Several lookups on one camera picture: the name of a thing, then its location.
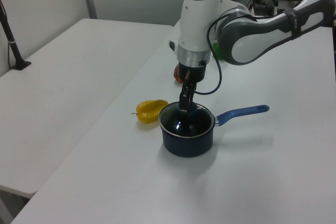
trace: red object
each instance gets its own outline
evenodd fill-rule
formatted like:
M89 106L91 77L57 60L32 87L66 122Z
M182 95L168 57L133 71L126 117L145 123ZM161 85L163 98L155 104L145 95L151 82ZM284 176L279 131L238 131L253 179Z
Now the red object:
M179 66L176 65L174 70L174 78L178 83L183 83L183 80L180 77L178 77L178 75L179 75Z

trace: black cable clip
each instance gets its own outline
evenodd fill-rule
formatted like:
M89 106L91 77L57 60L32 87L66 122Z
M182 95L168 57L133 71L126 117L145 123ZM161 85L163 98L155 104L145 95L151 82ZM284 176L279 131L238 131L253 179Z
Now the black cable clip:
M292 38L296 39L301 36L301 20L300 15L293 8L284 10L284 14L287 15L290 21L290 28L292 31Z

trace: white tabletop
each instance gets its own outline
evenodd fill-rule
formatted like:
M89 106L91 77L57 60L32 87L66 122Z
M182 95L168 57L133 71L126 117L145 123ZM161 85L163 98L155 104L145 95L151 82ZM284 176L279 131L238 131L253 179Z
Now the white tabletop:
M215 128L213 147L195 158L169 153L158 123L143 125L131 114L140 101L179 97L167 39L13 224L333 223L331 29L318 28L245 66L222 62L221 88L194 101L215 115L259 104L270 110ZM198 91L211 90L217 78L212 59Z
M0 78L0 189L31 197L171 26L83 19Z

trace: yellow object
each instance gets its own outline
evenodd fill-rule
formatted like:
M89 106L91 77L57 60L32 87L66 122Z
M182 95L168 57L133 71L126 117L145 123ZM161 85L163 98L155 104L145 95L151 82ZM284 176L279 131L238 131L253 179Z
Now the yellow object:
M152 123L159 117L160 111L168 105L165 100L143 101L138 104L138 120L142 123Z

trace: saucepan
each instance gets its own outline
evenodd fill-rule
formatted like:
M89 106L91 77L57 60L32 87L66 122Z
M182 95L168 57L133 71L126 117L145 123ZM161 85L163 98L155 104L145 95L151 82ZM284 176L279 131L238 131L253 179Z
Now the saucepan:
M227 111L214 116L209 109L192 103L186 116L179 109L179 102L168 104L159 114L163 144L168 151L180 157L195 157L204 154L212 146L213 129L237 116L267 112L269 106L259 105Z

